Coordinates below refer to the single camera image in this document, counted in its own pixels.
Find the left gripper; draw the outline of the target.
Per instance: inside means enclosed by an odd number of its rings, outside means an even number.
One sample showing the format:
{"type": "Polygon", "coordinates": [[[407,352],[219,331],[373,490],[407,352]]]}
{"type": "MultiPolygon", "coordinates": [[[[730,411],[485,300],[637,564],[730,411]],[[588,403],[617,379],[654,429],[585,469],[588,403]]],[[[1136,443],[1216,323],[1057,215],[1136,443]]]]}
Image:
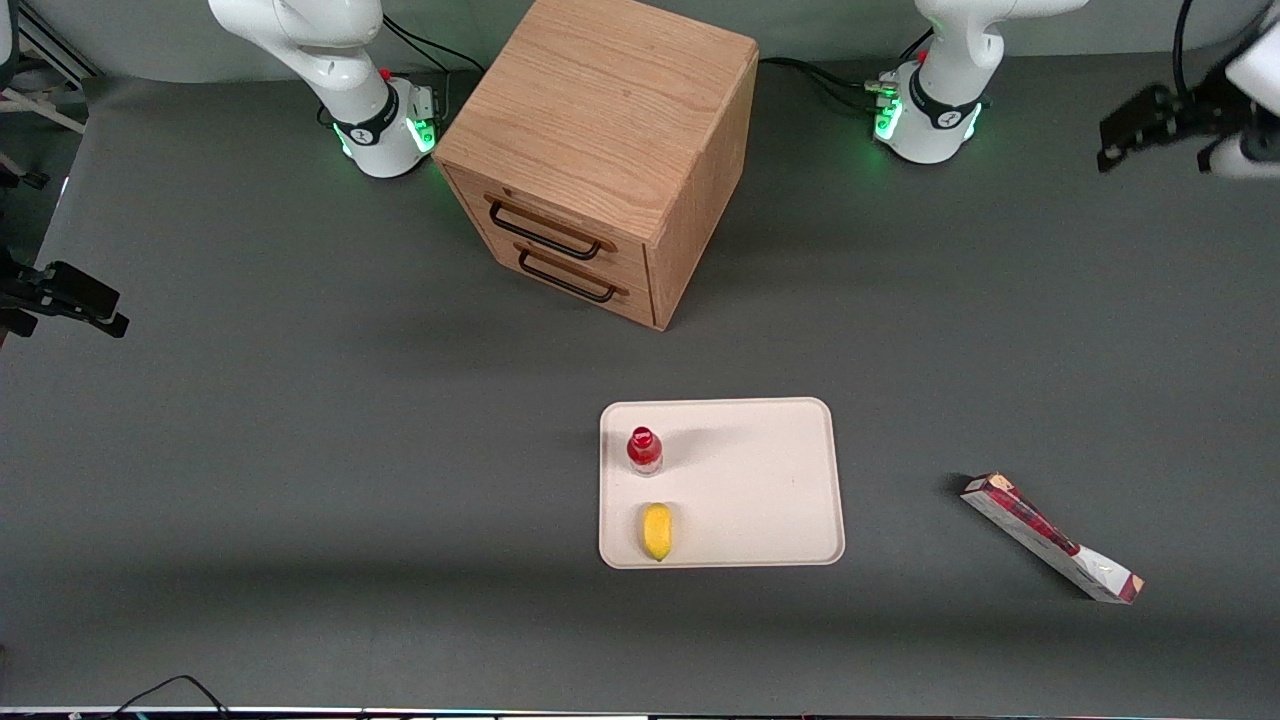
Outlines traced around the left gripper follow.
{"type": "Polygon", "coordinates": [[[1100,123],[1097,172],[1107,174],[1135,152],[1211,138],[1204,150],[1239,149],[1253,126],[1253,99],[1224,72],[1208,73],[1196,87],[1147,86],[1100,123]]]}

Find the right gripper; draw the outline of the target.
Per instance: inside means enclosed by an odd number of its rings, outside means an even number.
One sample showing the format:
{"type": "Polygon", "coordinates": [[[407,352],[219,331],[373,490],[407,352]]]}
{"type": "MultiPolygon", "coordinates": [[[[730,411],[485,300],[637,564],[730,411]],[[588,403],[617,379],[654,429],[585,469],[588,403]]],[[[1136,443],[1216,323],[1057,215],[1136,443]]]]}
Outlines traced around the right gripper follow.
{"type": "Polygon", "coordinates": [[[113,338],[123,338],[131,320],[118,311],[120,293],[69,263],[38,269],[1,251],[1,328],[4,334],[29,338],[37,315],[64,316],[88,324],[113,338]]]}

